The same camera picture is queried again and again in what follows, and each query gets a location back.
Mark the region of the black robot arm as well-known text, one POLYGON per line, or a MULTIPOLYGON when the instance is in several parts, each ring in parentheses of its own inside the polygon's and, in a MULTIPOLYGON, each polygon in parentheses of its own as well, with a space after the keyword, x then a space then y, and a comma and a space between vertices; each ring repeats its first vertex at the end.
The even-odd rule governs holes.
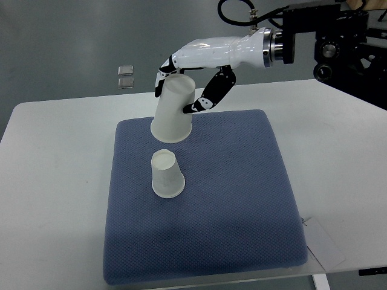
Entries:
POLYGON ((282 25, 273 40, 272 56, 294 62, 295 36, 315 33, 314 78, 332 88, 386 109, 386 30, 370 28, 363 10, 342 10, 338 1, 315 1, 281 9, 282 25))

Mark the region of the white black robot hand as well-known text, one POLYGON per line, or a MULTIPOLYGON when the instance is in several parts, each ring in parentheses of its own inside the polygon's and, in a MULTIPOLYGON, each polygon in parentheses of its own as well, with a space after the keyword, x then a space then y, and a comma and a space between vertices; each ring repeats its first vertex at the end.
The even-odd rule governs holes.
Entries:
POLYGON ((240 65, 269 68, 282 60, 282 31, 260 28, 244 37, 215 37, 189 42, 169 56, 158 69, 155 79, 155 97, 161 96, 165 79, 186 70, 218 68, 202 94, 183 108, 190 114, 214 108, 233 88, 236 76, 233 70, 240 65))

